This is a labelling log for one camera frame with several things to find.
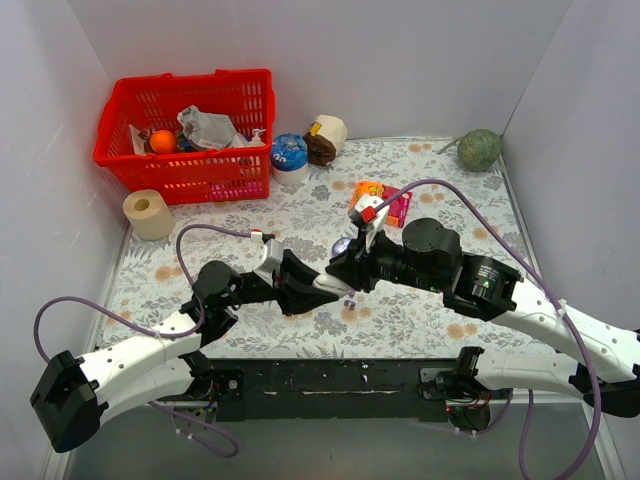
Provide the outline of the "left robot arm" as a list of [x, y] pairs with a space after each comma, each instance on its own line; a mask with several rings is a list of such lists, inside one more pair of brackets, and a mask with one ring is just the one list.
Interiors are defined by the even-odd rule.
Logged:
[[265, 254], [248, 273], [211, 261], [201, 268], [192, 299], [149, 333], [79, 357], [64, 351], [48, 359], [30, 404], [54, 450], [69, 452], [106, 421], [149, 401], [205, 398], [215, 383], [200, 350], [236, 323], [239, 306], [275, 301], [284, 314], [297, 315], [337, 301], [348, 289], [290, 250]]

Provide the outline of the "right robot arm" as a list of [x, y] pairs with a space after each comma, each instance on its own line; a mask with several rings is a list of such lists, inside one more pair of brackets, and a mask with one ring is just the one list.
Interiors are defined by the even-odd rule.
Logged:
[[622, 418], [639, 414], [639, 335], [578, 310], [554, 306], [521, 274], [490, 257], [468, 254], [460, 237], [431, 218], [409, 223], [396, 244], [365, 229], [331, 259], [313, 284], [343, 295], [385, 280], [441, 294], [446, 308], [520, 331], [552, 347], [548, 355], [461, 350], [455, 367], [427, 381], [447, 399], [502, 389], [562, 393]]

